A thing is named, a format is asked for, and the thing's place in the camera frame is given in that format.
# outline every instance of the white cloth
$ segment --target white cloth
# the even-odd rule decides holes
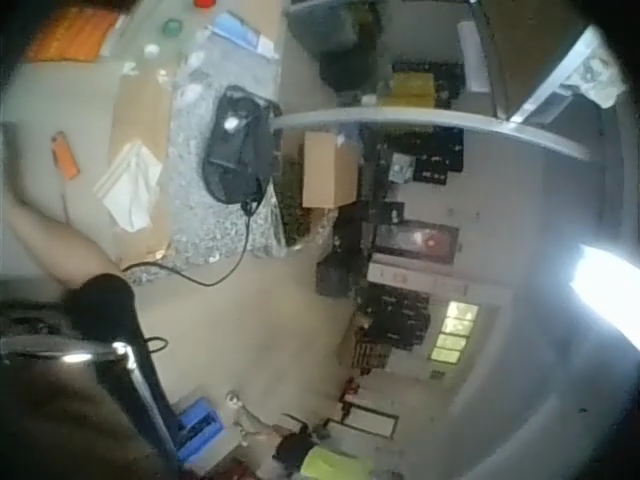
[[[162,164],[136,140],[125,145],[93,191],[118,225],[135,232],[151,225],[161,172]]]

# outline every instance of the granite countertop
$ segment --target granite countertop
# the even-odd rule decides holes
[[[245,217],[239,206],[223,205],[209,196],[200,178],[200,162],[224,89],[237,84],[275,99],[279,78],[279,61],[267,60],[213,34],[201,38],[185,58],[173,84],[166,162],[173,234],[164,264],[187,270],[242,249]],[[250,252],[266,256],[278,251],[277,229],[274,231],[278,219],[271,190],[251,220]],[[131,272],[130,279],[142,283],[163,273],[142,268]]]

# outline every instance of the blue crate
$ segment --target blue crate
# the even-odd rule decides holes
[[[196,400],[179,417],[183,430],[178,442],[178,458],[185,464],[211,445],[224,431],[224,425],[205,398]]]

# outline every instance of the yellow shirt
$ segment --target yellow shirt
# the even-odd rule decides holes
[[[372,470],[373,465],[367,461],[315,447],[305,458],[300,473],[316,480],[370,480]]]

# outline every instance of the tiled floor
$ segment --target tiled floor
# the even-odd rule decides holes
[[[268,422],[282,422],[282,412],[307,421],[326,418],[347,377],[336,347],[352,306],[314,293],[317,255],[310,248],[287,259],[249,256],[213,289],[176,277],[139,287],[145,334],[171,342],[154,359],[170,400],[204,394],[229,422],[224,396],[235,389]],[[231,264],[223,260],[190,274],[213,280]],[[260,463],[268,454],[263,449],[249,456]]]

